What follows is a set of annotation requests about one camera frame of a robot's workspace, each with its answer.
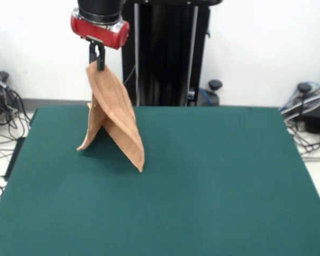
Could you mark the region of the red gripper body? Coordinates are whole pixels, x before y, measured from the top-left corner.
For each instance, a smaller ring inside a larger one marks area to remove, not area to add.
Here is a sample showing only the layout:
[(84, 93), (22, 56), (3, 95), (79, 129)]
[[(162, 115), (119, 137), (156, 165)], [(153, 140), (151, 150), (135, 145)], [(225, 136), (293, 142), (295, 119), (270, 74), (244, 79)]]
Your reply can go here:
[(130, 24), (122, 18), (114, 25), (94, 24), (85, 20), (78, 8), (71, 13), (70, 25), (72, 31), (81, 38), (116, 50), (125, 45), (130, 31)]

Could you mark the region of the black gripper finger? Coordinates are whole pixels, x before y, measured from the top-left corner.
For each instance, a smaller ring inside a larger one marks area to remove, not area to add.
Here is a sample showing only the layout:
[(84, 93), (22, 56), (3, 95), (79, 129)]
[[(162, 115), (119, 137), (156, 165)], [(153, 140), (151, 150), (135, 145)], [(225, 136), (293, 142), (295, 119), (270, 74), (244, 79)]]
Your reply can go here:
[(97, 59), (95, 48), (96, 48), (96, 43), (91, 41), (89, 44), (89, 63), (92, 63)]
[(97, 55), (97, 70), (103, 71), (105, 69), (106, 50), (103, 44), (98, 44), (99, 54)]

